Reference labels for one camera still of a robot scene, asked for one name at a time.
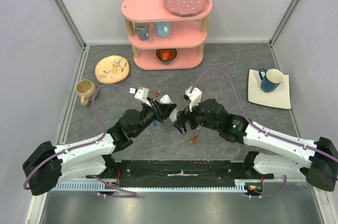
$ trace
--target gray wall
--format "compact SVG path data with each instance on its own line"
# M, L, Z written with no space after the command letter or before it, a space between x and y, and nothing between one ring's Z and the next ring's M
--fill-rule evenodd
M80 52L53 0L0 0L0 222L25 219L21 165L55 141Z
M301 135L338 148L338 0L301 0L275 48Z

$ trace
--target gray mug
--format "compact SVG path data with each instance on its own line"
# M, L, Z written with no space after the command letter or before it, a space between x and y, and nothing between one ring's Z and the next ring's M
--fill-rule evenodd
M149 23L147 22L135 22L134 23L135 31L138 38L141 41L149 39Z

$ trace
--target blue object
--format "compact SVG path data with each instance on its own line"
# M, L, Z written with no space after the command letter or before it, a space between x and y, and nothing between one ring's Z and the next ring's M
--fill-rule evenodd
M274 91L284 80L283 73L277 69L266 70L265 68L261 68L259 69L258 74L262 80L260 83L260 88L264 92Z
M171 22L155 22L156 33L161 38L166 38L170 34Z
M147 22L135 22L134 23L135 32L138 36L138 38L141 41L148 40L150 38L149 36L149 23Z

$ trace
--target pink plate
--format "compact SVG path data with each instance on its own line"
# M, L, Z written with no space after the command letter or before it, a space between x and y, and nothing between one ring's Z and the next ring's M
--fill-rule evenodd
M164 0L164 6L173 15L191 17L201 13L209 0Z

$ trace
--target beige mug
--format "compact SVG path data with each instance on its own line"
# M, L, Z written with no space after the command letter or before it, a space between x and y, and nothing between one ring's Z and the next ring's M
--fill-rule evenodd
M76 84L76 93L81 98L81 105L86 106L91 101L96 90L94 82L90 80L81 80Z

